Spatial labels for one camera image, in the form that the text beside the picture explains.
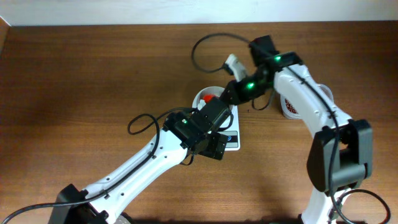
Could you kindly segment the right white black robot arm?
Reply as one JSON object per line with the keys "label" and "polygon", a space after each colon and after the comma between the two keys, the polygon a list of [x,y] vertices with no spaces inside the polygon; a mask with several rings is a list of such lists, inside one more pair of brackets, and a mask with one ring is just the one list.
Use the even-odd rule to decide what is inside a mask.
{"label": "right white black robot arm", "polygon": [[354,120],[337,107],[313,80],[309,69],[295,52],[280,53],[270,36],[248,43],[257,68],[248,75],[231,54],[223,69],[235,79],[225,89],[226,101],[240,105],[274,89],[298,112],[313,142],[307,160],[312,194],[301,223],[335,223],[350,220],[341,209],[349,194],[361,192],[360,185],[373,171],[373,130],[364,120]]}

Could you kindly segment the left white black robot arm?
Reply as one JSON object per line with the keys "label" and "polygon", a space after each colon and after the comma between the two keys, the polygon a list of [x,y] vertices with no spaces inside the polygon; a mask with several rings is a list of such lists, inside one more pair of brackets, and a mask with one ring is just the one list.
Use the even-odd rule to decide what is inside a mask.
{"label": "left white black robot arm", "polygon": [[223,158],[228,137],[220,127],[231,116],[218,98],[204,107],[165,114],[163,125],[137,154],[99,181],[79,191],[70,184],[57,196],[50,223],[116,223],[124,209],[156,178],[187,156]]}

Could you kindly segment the orange plastic measuring scoop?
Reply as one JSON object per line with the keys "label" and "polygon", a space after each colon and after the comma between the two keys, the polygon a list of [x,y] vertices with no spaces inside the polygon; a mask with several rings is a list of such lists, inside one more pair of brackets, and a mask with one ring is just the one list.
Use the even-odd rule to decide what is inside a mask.
{"label": "orange plastic measuring scoop", "polygon": [[215,95],[212,95],[212,94],[205,95],[205,96],[203,97],[203,101],[204,101],[205,103],[209,103],[214,97],[215,97]]}

